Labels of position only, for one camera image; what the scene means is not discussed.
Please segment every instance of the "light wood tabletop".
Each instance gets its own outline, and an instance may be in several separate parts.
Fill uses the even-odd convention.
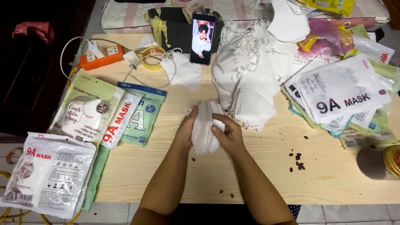
[[[112,40],[135,49],[147,35],[151,34],[97,34],[93,38]],[[103,48],[114,45],[98,43]],[[111,150],[95,201],[140,201],[185,116],[185,108],[201,101],[217,100],[211,83],[212,67],[202,66],[202,69],[203,80],[196,91],[179,85],[162,88],[168,93],[145,147],[120,143]],[[129,67],[122,61],[87,74],[116,85],[128,71]],[[153,86],[168,83],[164,70],[149,71],[139,66],[131,74]],[[138,84],[132,77],[126,82]],[[389,122],[399,138],[400,98],[394,94],[392,99]],[[400,203],[399,181],[366,177],[357,166],[357,150],[345,150],[339,139],[323,129],[311,128],[304,119],[290,112],[289,101],[282,92],[274,97],[274,103],[277,114],[268,120],[263,131],[243,130],[243,137],[248,151],[287,204]],[[290,157],[290,153],[302,154],[299,162],[304,163],[305,170],[297,169],[295,157]],[[232,162],[222,148],[199,157],[191,149],[182,203],[243,203]]]

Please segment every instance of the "orange power strip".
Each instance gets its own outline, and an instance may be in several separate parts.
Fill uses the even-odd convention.
[[[97,58],[93,53],[83,55],[79,57],[79,64],[85,70],[93,70],[124,60],[124,50],[120,44],[106,48],[104,55],[103,58]]]

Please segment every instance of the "smartphone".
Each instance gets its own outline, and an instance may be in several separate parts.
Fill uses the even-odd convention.
[[[190,62],[208,66],[211,61],[211,49],[217,16],[208,13],[194,12],[192,18]]]

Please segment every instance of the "gold tin lid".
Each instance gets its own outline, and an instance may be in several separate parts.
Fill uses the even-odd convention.
[[[393,145],[385,150],[383,161],[387,170],[400,178],[400,145]]]

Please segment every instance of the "yellow wire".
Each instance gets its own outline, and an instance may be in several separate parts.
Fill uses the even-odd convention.
[[[8,172],[6,172],[6,171],[0,171],[0,174],[3,174],[7,179],[10,179],[10,177],[11,177],[11,174],[8,173]],[[29,211],[27,211],[26,213],[22,213],[22,209],[20,209],[20,210],[19,210],[19,212],[20,212],[19,215],[10,215],[10,216],[9,216],[8,214],[10,213],[10,211],[11,211],[11,207],[7,207],[6,210],[4,211],[4,213],[3,213],[3,214],[1,215],[1,217],[0,217],[0,224],[1,224],[4,220],[7,220],[7,219],[15,219],[15,218],[18,218],[18,225],[21,225],[22,217],[31,212],[31,211],[29,210]],[[65,225],[71,225],[72,223],[74,223],[75,220],[79,217],[79,215],[80,215],[81,212],[82,212],[82,210],[79,210],[78,214],[77,214],[71,221],[69,221],[68,223],[66,223]],[[46,225],[53,225],[52,223],[50,223],[50,222],[48,221],[48,219],[47,219],[43,214],[41,214],[40,217],[43,219],[43,222],[44,222]]]
[[[71,86],[71,78],[72,78],[72,75],[74,74],[74,72],[75,72],[76,69],[77,69],[77,67],[74,67],[74,68],[72,69],[70,75],[68,76],[68,77],[70,78],[70,79],[68,79],[68,83],[67,83],[68,89],[69,89],[70,86]]]

